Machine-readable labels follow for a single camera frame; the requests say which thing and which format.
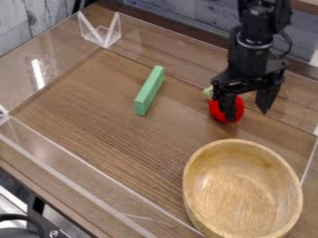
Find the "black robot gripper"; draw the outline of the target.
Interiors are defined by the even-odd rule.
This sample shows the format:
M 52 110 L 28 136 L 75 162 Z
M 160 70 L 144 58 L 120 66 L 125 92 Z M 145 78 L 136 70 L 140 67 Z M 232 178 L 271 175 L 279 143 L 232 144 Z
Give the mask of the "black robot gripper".
M 255 91 L 256 106 L 266 113 L 274 104 L 290 63 L 271 54 L 271 44 L 256 45 L 242 37 L 242 29 L 230 32 L 226 69 L 211 79 L 212 97 L 228 121 L 236 119 L 236 95 Z

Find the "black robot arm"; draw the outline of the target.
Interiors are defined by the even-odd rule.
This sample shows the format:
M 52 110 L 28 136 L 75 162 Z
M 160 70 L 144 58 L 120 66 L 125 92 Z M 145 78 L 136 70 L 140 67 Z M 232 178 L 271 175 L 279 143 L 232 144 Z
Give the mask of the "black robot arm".
M 240 119 L 244 106 L 239 96 L 247 92 L 256 93 L 263 112 L 272 107 L 290 63 L 271 48 L 276 35 L 290 38 L 284 28 L 291 23 L 291 2 L 238 0 L 238 20 L 230 31 L 227 67 L 211 79 L 208 110 L 223 123 Z

